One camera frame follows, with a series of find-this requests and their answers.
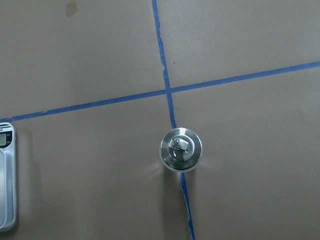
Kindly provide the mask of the glass sauce dispenser bottle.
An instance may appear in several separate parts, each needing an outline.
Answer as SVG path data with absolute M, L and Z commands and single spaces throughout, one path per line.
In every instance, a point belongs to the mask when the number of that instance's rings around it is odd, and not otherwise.
M 203 156 L 203 144 L 192 130 L 178 127 L 161 140 L 159 154 L 165 167 L 177 173 L 194 170 Z

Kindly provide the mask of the digital kitchen scale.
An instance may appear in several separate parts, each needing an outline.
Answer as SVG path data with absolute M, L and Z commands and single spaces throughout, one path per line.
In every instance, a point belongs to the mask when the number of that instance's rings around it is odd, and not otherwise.
M 0 124 L 0 231 L 12 229 L 17 219 L 16 132 Z

